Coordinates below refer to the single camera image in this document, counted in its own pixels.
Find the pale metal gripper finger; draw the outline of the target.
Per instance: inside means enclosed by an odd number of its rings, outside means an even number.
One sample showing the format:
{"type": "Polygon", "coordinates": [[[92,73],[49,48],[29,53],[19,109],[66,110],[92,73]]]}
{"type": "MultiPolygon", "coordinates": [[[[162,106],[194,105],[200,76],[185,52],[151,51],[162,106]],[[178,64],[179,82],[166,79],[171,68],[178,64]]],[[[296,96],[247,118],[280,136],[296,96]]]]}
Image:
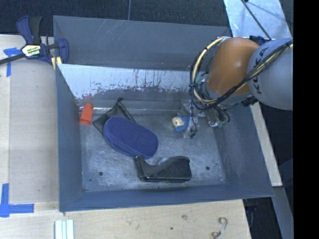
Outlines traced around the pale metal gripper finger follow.
{"type": "Polygon", "coordinates": [[[183,103],[181,105],[180,114],[184,118],[198,118],[200,111],[191,103],[183,103]]]}
{"type": "Polygon", "coordinates": [[[199,130],[199,125],[193,122],[190,122],[183,133],[184,138],[194,138],[199,130]]]}

